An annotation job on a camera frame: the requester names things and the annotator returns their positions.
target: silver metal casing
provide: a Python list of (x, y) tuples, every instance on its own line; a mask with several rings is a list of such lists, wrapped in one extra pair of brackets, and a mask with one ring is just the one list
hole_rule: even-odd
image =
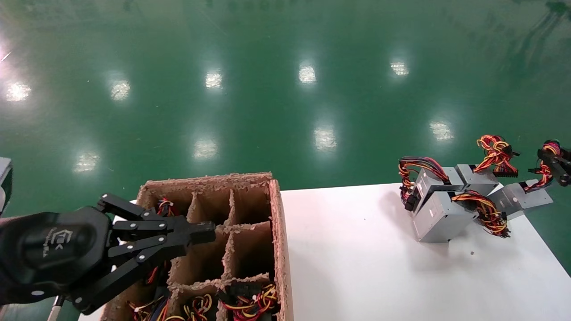
[[(528, 186), (537, 182), (537, 179), (525, 181)], [(526, 194), (519, 183), (506, 185), (488, 196), (488, 198), (494, 202), (499, 211), (506, 212), (508, 220), (531, 213), (542, 206), (553, 203), (553, 199), (551, 199), (544, 188)]]
[(466, 229), (478, 213), (454, 202), (448, 192), (432, 193), (426, 204), (413, 218), (419, 242), (448, 242)]
[(456, 192), (464, 189), (464, 181), (460, 178), (458, 172), (454, 167), (443, 167), (444, 172), (450, 180), (450, 184), (445, 184), (435, 174), (424, 168), (420, 170), (419, 176), (415, 181), (415, 190), (418, 193), (419, 201), (415, 208), (413, 208), (413, 216), (415, 216), (428, 197), (435, 191), (449, 191)]
[(454, 168), (465, 183), (465, 189), (477, 191), (483, 196), (489, 195), (500, 184), (490, 168), (482, 172), (473, 172), (468, 164), (458, 164)]

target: white table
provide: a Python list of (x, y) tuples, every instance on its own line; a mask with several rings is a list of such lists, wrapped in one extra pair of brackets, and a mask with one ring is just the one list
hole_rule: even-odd
[(295, 321), (571, 320), (571, 278), (525, 216), (509, 239), (474, 223), (419, 243), (399, 186), (282, 191)]

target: wire bundle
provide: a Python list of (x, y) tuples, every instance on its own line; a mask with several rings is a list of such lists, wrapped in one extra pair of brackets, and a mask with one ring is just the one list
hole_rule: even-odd
[[(177, 216), (179, 214), (176, 208), (174, 207), (174, 204), (165, 197), (163, 197), (163, 199), (159, 201), (157, 213), (160, 216)], [(164, 268), (161, 268), (159, 266), (155, 267), (152, 270), (152, 272), (149, 273), (149, 275), (147, 275), (147, 278), (144, 280), (145, 285), (152, 284), (155, 281), (155, 279), (158, 278), (160, 274), (162, 274), (162, 272), (168, 271), (168, 264), (169, 264), (168, 262), (165, 262)]]
[(452, 197), (453, 201), (475, 201), (476, 210), (480, 214), (478, 220), (487, 229), (487, 232), (499, 236), (501, 238), (508, 238), (508, 221), (501, 212), (498, 212), (496, 205), (487, 197), (481, 195), (477, 191), (467, 190), (462, 194)]
[(164, 296), (142, 306), (136, 306), (127, 301), (127, 305), (133, 310), (134, 321), (162, 321), (167, 313), (168, 299)]
[(192, 299), (191, 305), (183, 305), (184, 313), (186, 314), (187, 321), (207, 321), (206, 312), (210, 311), (212, 307), (212, 296), (206, 294), (205, 296), (197, 296)]
[(161, 199), (159, 201), (159, 209), (156, 212), (160, 216), (177, 216), (177, 215), (179, 215), (178, 211), (174, 207), (174, 204), (170, 200), (168, 200), (164, 197), (163, 197), (163, 199)]
[(268, 310), (272, 310), (278, 301), (276, 296), (276, 288), (273, 284), (269, 284), (262, 288), (261, 293), (254, 295), (251, 299), (243, 296), (237, 296), (238, 303), (230, 305), (222, 302), (222, 305), (232, 311), (234, 321), (255, 321)]
[[(547, 141), (545, 144), (543, 144), (543, 149), (552, 152), (554, 155), (558, 157), (562, 156), (561, 148), (559, 144), (557, 144), (557, 142), (555, 141)], [(541, 179), (539, 180), (539, 182), (533, 185), (524, 187), (524, 191), (526, 193), (537, 191), (544, 187), (548, 187), (549, 185), (551, 185), (551, 183), (553, 183), (553, 175), (551, 174), (551, 169), (549, 169), (549, 166), (547, 166), (543, 160), (540, 162), (539, 168), (534, 169), (534, 173), (541, 174), (542, 175)]]
[(513, 167), (509, 161), (518, 154), (511, 150), (510, 144), (506, 143), (501, 136), (484, 135), (476, 143), (478, 147), (484, 149), (486, 156), (474, 168), (474, 172), (481, 172), (491, 165), (495, 165), (496, 168), (493, 170), (495, 176), (517, 177), (517, 168)]
[(414, 181), (411, 180), (411, 171), (419, 173), (417, 170), (409, 169), (411, 166), (424, 168), (435, 174), (443, 182), (449, 181), (442, 166), (434, 159), (430, 157), (402, 157), (399, 159), (399, 175), (403, 179), (403, 185), (400, 187), (400, 199), (403, 204), (406, 204), (408, 197), (412, 194), (412, 187), (415, 185)]

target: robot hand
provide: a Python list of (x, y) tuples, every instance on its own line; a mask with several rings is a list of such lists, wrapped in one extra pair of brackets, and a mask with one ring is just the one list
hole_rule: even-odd
[[(112, 224), (106, 213), (127, 220)], [(212, 222), (162, 217), (111, 194), (96, 207), (0, 219), (0, 304), (59, 295), (90, 314), (165, 260), (215, 237)]]

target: black connector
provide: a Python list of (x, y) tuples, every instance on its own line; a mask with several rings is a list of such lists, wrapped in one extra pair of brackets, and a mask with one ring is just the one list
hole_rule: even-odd
[(243, 296), (251, 298), (254, 295), (260, 294), (262, 291), (262, 284), (256, 282), (235, 282), (226, 287), (226, 293), (229, 296)]
[(519, 156), (519, 155), (520, 155), (520, 153), (517, 153), (517, 152), (515, 152), (515, 151), (512, 149), (512, 145), (507, 145), (507, 146), (504, 147), (501, 151), (502, 151), (504, 154), (506, 154), (507, 156), (510, 156), (510, 157), (514, 157), (514, 156)]
[(495, 177), (517, 177), (519, 174), (519, 171), (515, 171), (515, 172), (506, 172), (506, 171), (500, 171), (500, 172), (493, 172)]
[(257, 321), (272, 321), (272, 314), (269, 312), (266, 312), (266, 313), (262, 314), (261, 316), (259, 316)]
[(412, 211), (416, 203), (418, 202), (419, 202), (419, 197), (416, 196), (415, 194), (411, 194), (408, 196), (407, 202), (404, 204), (404, 209), (407, 211)]
[(230, 299), (230, 296), (228, 296), (228, 294), (226, 294), (226, 292), (222, 291), (222, 290), (218, 290), (216, 292), (216, 296), (224, 303), (226, 304), (234, 304), (236, 303), (235, 300)]

